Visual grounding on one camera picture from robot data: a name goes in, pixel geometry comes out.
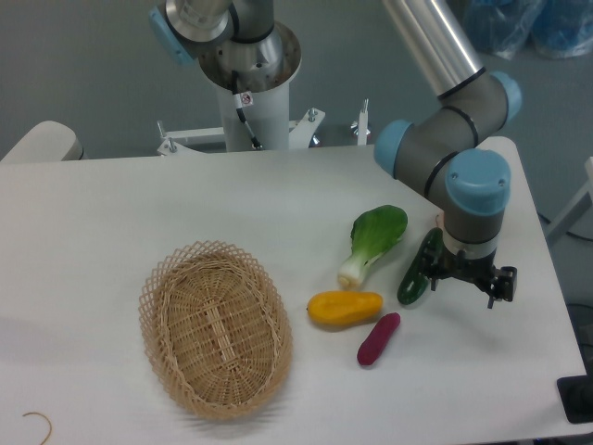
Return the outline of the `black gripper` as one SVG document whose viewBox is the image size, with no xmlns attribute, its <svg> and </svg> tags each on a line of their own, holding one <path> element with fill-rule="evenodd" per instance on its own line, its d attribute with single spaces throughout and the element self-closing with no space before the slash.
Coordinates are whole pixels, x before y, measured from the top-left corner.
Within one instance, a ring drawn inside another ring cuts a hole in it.
<svg viewBox="0 0 593 445">
<path fill-rule="evenodd" d="M 468 259 L 463 252 L 453 254 L 443 247 L 421 248 L 421 290 L 435 290 L 438 280 L 454 278 L 485 290 L 488 295 L 488 309 L 492 309 L 497 301 L 513 302 L 517 269 L 512 266 L 496 269 L 496 252 L 493 250 L 485 257 Z"/>
</svg>

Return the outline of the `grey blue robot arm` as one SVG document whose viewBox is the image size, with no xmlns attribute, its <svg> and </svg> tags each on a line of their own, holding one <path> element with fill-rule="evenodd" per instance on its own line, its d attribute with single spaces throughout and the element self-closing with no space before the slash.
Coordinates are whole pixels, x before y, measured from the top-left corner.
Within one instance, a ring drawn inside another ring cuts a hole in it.
<svg viewBox="0 0 593 445">
<path fill-rule="evenodd" d="M 516 115 L 520 88 L 486 70 L 446 3 L 388 1 L 385 9 L 440 102 L 420 124 L 391 122 L 374 143 L 376 163 L 444 213 L 439 235 L 419 248 L 401 301 L 447 278 L 475 285 L 491 302 L 510 301 L 517 272 L 497 268 L 494 258 L 511 170 L 481 144 Z M 272 2 L 164 1 L 149 23 L 173 60 L 198 64 L 215 86 L 228 151 L 309 144 L 311 132 L 288 117 L 300 46 L 275 19 Z"/>
</svg>

